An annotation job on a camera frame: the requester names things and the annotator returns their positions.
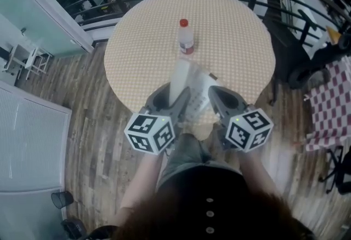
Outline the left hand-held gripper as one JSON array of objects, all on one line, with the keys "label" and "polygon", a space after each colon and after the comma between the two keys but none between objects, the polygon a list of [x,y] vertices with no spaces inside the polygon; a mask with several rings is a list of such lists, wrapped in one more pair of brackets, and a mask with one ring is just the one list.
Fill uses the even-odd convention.
[{"label": "left hand-held gripper", "polygon": [[158,155],[179,135],[191,98],[190,88],[184,88],[170,104],[170,86],[166,83],[155,90],[141,110],[129,119],[124,134],[134,150]]}]

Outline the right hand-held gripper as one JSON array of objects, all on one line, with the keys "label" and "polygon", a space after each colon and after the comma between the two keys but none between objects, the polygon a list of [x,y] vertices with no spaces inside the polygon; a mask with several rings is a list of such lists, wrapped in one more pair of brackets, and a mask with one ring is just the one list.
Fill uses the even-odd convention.
[{"label": "right hand-held gripper", "polygon": [[248,104],[237,92],[216,85],[209,87],[208,98],[219,118],[217,137],[223,149],[248,153],[267,142],[274,124],[261,108]]}]

